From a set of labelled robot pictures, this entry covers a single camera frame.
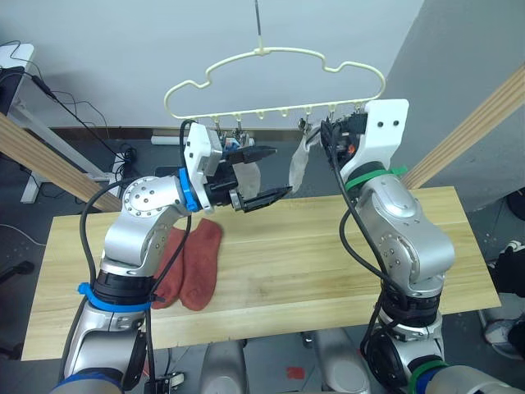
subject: wooden board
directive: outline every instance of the wooden board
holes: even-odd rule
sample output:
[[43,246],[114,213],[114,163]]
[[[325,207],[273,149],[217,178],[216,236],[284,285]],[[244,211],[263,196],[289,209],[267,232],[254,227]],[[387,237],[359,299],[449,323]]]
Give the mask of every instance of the wooden board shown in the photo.
[[[456,262],[447,274],[441,312],[449,314],[499,304],[476,241],[452,187],[415,190],[428,218],[453,240]],[[352,260],[340,244],[340,196],[285,199],[252,213],[218,209],[224,238],[217,288],[209,306],[192,312],[180,302],[153,311],[156,348],[229,338],[366,323],[379,281]],[[90,215],[89,241],[100,255],[116,213]],[[202,215],[195,215],[194,226]],[[55,218],[34,296],[23,360],[58,358],[80,302],[79,282],[89,275],[78,236],[78,216]],[[177,223],[184,228],[184,221]],[[353,222],[349,242],[372,261]]]
[[[0,113],[0,150],[82,201],[89,201],[100,190],[97,183],[88,179],[86,175],[2,113]],[[95,202],[94,206],[104,212],[120,211],[121,201],[114,195],[106,193]]]
[[490,133],[525,103],[525,64],[477,107],[404,177],[411,189],[421,187],[468,148]]

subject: wooden table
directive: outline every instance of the wooden table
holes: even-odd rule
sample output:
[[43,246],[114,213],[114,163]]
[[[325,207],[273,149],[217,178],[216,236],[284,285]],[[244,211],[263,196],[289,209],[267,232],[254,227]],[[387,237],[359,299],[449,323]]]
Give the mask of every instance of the wooden table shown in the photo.
[[[454,188],[413,192],[428,218],[454,242],[441,312],[500,304]],[[177,302],[153,311],[156,348],[365,324],[379,281],[343,249],[337,196],[285,199],[253,213],[220,208],[210,217],[224,229],[217,288],[209,306],[192,312]],[[118,213],[89,216],[92,251],[100,256]],[[194,227],[202,215],[195,215]],[[80,302],[78,283],[89,279],[79,238],[79,216],[54,218],[25,338],[23,360],[59,358]],[[176,224],[184,228],[184,221]],[[368,261],[372,253],[353,221],[349,242]]]

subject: white wall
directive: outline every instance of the white wall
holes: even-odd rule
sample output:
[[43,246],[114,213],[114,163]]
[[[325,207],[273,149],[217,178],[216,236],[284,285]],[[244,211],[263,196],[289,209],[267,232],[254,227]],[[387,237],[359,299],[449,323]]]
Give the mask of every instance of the white wall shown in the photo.
[[[385,75],[421,5],[422,0],[259,0],[266,45],[317,50],[327,55],[329,66],[367,62]],[[163,109],[167,89],[186,79],[201,81],[212,63],[253,50],[256,33],[252,0],[2,0],[0,12],[0,39],[32,43],[48,85],[88,99],[111,126],[179,125]],[[215,81],[207,90],[181,90],[173,101],[179,112],[365,97],[378,87],[366,71],[327,75],[317,59],[292,54],[227,66]],[[50,126],[76,126],[31,84],[21,95]],[[80,115],[98,121],[87,108]],[[291,127],[299,115],[251,117],[243,124]]]

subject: wooden beam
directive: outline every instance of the wooden beam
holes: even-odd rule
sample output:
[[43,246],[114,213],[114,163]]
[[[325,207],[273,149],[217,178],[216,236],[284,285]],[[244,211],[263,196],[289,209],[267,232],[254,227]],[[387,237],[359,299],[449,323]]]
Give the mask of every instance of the wooden beam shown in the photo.
[[[88,201],[100,190],[97,183],[1,113],[0,150],[83,201]],[[120,211],[121,201],[106,193],[94,206],[104,212]]]
[[457,126],[403,178],[409,189],[421,187],[459,155],[490,133],[525,103],[525,64]]

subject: red tag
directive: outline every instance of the red tag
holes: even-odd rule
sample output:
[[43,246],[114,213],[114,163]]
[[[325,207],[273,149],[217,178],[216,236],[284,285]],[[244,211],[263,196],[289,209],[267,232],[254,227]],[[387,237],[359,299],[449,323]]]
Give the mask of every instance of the red tag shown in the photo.
[[302,367],[287,367],[286,368],[286,377],[288,379],[304,379],[304,368]]

